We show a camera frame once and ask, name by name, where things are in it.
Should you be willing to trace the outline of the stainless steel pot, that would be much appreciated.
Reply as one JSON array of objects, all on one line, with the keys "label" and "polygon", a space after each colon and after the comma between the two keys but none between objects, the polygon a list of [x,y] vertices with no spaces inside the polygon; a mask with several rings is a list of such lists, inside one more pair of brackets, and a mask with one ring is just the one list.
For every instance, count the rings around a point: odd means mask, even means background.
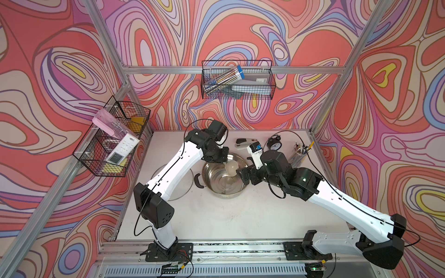
[{"label": "stainless steel pot", "polygon": [[240,176],[230,176],[224,163],[206,162],[202,171],[194,176],[194,184],[200,189],[207,188],[219,198],[232,199],[247,188]]}]

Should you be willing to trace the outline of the glass pot lid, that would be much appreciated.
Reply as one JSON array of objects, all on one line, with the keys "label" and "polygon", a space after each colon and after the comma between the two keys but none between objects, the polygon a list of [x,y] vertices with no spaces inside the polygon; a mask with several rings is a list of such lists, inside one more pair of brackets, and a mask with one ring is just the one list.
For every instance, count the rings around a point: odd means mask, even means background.
[{"label": "glass pot lid", "polygon": [[178,200],[185,196],[194,183],[192,164],[171,161],[149,181],[149,188],[160,193],[164,200]]}]

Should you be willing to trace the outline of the beige plastic ladle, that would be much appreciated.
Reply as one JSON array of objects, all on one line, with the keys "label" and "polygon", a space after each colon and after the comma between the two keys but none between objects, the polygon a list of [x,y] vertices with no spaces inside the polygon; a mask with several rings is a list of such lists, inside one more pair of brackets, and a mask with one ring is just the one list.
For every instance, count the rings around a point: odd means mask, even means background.
[{"label": "beige plastic ladle", "polygon": [[236,171],[239,169],[237,161],[229,161],[224,167],[230,177],[235,177],[237,175]]}]

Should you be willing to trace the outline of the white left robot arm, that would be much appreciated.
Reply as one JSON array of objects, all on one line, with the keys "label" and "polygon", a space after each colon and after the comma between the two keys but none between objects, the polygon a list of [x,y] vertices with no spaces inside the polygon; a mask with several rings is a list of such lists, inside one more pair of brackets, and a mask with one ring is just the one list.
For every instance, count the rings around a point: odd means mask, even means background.
[{"label": "white left robot arm", "polygon": [[225,124],[217,120],[212,120],[207,128],[185,133],[181,147],[161,172],[149,182],[134,187],[136,209],[140,217],[148,221],[155,243],[161,249],[169,250],[177,242],[170,225],[175,210],[168,203],[173,191],[198,161],[227,162],[229,148],[223,146],[227,133]]}]

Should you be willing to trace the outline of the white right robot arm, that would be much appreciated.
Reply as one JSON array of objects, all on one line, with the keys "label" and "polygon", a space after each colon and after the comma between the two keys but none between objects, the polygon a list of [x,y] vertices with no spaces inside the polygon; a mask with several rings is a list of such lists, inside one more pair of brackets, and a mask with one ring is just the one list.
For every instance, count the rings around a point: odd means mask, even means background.
[{"label": "white right robot arm", "polygon": [[309,230],[300,249],[305,257],[348,254],[361,256],[373,265],[393,270],[404,255],[402,239],[407,220],[400,214],[380,213],[341,192],[319,173],[293,168],[278,151],[256,151],[253,165],[237,170],[244,184],[261,182],[276,186],[292,196],[323,207],[354,227],[353,231],[328,234]]}]

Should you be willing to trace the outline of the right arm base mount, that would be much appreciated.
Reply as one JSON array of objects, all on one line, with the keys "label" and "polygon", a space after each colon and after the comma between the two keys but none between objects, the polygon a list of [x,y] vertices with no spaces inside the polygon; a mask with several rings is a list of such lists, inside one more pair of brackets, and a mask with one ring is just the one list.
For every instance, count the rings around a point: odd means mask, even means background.
[{"label": "right arm base mount", "polygon": [[284,252],[288,261],[325,260],[333,259],[331,253],[322,254],[313,246],[313,239],[317,230],[308,230],[300,242],[283,242]]}]

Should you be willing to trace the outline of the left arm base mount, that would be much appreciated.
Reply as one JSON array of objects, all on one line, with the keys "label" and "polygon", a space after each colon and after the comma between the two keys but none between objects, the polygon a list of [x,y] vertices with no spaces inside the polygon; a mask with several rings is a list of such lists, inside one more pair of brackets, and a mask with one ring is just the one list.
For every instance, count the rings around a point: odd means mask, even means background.
[{"label": "left arm base mount", "polygon": [[192,259],[193,243],[181,243],[176,240],[173,245],[164,249],[157,242],[150,243],[148,249],[140,255],[145,256],[146,262],[188,262]]}]

